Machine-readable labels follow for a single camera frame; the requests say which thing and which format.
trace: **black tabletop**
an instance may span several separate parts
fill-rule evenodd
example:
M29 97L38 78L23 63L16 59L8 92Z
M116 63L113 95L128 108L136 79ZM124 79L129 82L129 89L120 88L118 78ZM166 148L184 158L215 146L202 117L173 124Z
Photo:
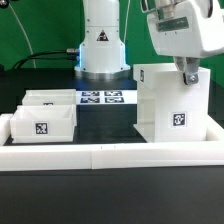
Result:
M136 82L76 79L69 69L11 70L0 78L0 112L14 113L27 89L55 88L136 90ZM211 81L209 114L221 125L223 96ZM144 142L132 129L136 110L79 105L76 144ZM223 186L222 166L0 172L0 223L222 224Z

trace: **warning sticker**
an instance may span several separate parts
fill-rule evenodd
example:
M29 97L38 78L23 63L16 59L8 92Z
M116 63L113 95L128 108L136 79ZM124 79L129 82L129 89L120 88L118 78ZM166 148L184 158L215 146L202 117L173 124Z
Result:
M97 38L97 41L109 41L104 30L101 31L99 37Z

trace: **white bin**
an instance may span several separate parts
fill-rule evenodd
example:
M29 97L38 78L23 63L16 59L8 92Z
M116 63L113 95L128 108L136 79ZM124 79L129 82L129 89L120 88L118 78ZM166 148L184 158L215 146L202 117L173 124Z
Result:
M10 120L13 143L70 142L75 105L18 106Z
M27 90L22 104L25 106L76 104L76 90Z
M199 83L187 86L170 64L134 65L137 124L147 142L206 140L210 70L199 68Z
M10 118L12 114L2 114L0 116L0 146L4 145L10 136Z

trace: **green wall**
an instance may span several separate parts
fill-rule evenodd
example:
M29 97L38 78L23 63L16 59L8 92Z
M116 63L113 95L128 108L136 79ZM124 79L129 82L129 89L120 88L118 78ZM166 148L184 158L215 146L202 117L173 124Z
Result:
M224 0L219 0L224 8ZM120 37L124 38L128 0L120 0ZM20 0L11 2L30 39L34 52L77 48L84 38L82 0ZM0 10L0 63L10 69L30 54L24 35L10 8ZM172 57L157 56L149 36L146 15L139 0L131 0L126 38L127 63L172 62ZM74 66L71 61L37 61L38 68ZM212 69L212 79L224 87L224 54L201 60ZM25 67L32 67L29 62Z

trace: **robot end effector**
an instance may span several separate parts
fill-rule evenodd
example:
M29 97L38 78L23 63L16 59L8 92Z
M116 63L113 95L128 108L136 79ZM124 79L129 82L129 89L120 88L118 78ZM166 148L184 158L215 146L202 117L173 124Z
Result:
M0 0L0 8L6 9L9 6L9 0Z
M224 52L218 0L140 0L158 55L173 56L186 85L198 83L200 58Z

